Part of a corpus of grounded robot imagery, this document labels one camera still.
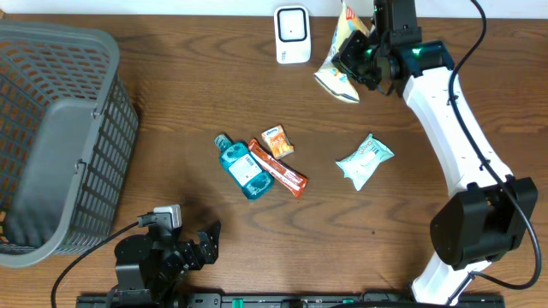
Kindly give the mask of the grey plastic basket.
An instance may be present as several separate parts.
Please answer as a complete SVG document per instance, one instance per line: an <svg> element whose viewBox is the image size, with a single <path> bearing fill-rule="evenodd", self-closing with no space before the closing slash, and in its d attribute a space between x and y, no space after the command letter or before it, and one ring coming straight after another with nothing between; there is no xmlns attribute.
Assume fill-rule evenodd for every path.
<svg viewBox="0 0 548 308"><path fill-rule="evenodd" d="M110 234L139 128L119 62L103 31L2 21L2 266Z"/></svg>

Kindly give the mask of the teal mouthwash bottle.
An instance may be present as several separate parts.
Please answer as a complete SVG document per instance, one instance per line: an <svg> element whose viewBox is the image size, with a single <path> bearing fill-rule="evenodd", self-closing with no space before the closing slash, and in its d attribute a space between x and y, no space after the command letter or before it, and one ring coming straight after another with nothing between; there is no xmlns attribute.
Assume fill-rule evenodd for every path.
<svg viewBox="0 0 548 308"><path fill-rule="evenodd" d="M256 200L273 186L273 177L264 170L243 142L233 142L226 134L214 139L220 150L219 163L233 178L248 200Z"/></svg>

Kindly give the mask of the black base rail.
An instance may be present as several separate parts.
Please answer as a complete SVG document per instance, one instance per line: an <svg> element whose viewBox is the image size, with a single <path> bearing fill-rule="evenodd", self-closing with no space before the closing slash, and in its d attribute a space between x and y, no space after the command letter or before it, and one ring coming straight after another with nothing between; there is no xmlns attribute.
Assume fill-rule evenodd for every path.
<svg viewBox="0 0 548 308"><path fill-rule="evenodd" d="M171 299L169 304L122 304L116 295L111 301L105 296L79 296L75 307L188 307L188 308L280 308L280 307L428 307L415 302L402 293L367 291L362 295L222 295L219 293L187 293ZM504 308L501 295L461 295L456 305L436 305L435 307Z"/></svg>

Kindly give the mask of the yellow snack bag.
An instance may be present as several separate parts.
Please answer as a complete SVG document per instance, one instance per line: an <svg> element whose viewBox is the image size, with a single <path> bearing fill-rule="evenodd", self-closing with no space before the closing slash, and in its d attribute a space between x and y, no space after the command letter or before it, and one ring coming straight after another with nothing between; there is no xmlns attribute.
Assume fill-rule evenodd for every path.
<svg viewBox="0 0 548 308"><path fill-rule="evenodd" d="M364 25L360 17L345 1L342 1L342 10L333 33L329 53L319 70L313 75L314 79L331 96L347 104L359 103L359 94L351 85L348 76L336 68L331 60L341 49L343 41L349 38L353 31L360 31L367 37L370 35L369 29Z"/></svg>

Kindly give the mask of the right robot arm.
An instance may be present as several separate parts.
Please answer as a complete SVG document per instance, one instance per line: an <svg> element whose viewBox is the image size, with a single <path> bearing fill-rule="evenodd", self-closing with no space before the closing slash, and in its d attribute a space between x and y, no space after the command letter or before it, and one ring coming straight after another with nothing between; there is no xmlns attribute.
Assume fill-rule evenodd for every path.
<svg viewBox="0 0 548 308"><path fill-rule="evenodd" d="M426 132L449 201L431 221L434 253L411 292L418 304L460 304L489 265L534 237L536 186L492 149L462 93L461 64L442 41L423 39L414 2L375 2L369 27L344 6L327 62L346 86L396 93Z"/></svg>

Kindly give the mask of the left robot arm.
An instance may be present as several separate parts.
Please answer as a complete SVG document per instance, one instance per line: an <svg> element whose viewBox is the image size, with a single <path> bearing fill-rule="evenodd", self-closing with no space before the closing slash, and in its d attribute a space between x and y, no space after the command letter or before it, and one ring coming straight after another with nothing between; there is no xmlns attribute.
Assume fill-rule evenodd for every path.
<svg viewBox="0 0 548 308"><path fill-rule="evenodd" d="M179 239L181 229L170 213L145 214L138 225L148 232L129 236L115 247L117 285L105 305L185 307L186 296L177 290L182 275L217 261L221 222L198 231L198 243Z"/></svg>

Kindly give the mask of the white barcode scanner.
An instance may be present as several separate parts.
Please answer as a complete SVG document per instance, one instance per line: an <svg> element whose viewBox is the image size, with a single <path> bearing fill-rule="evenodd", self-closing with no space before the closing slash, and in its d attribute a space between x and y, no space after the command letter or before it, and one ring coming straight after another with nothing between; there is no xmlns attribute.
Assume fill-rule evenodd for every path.
<svg viewBox="0 0 548 308"><path fill-rule="evenodd" d="M280 64L308 62L312 54L310 18L301 5L278 7L273 15L276 59Z"/></svg>

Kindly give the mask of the pale wet wipes pack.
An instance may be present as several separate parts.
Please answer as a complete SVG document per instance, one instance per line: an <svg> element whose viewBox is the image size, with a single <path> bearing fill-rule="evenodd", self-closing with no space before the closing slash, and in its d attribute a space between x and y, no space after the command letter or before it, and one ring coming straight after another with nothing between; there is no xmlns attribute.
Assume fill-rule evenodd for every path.
<svg viewBox="0 0 548 308"><path fill-rule="evenodd" d="M392 150L369 133L354 153L337 161L337 166L343 171L344 177L352 181L354 189L359 191L377 167L392 157Z"/></svg>

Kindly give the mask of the orange snack bar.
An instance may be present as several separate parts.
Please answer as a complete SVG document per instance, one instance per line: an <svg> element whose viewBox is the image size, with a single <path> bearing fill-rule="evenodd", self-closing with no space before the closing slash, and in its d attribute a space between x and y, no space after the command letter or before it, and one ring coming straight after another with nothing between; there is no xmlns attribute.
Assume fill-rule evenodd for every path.
<svg viewBox="0 0 548 308"><path fill-rule="evenodd" d="M308 183L307 177L274 158L256 139L250 140L248 149L263 169L290 190L296 198L301 198Z"/></svg>

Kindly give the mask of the small orange tissue pack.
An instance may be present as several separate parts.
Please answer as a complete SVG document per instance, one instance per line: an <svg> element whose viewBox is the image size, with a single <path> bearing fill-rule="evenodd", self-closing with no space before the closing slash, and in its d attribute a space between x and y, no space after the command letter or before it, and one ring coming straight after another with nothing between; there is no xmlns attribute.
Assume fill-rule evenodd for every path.
<svg viewBox="0 0 548 308"><path fill-rule="evenodd" d="M277 125L265 130L261 138L268 145L272 156L276 159L287 156L294 152L295 148L289 143L282 125Z"/></svg>

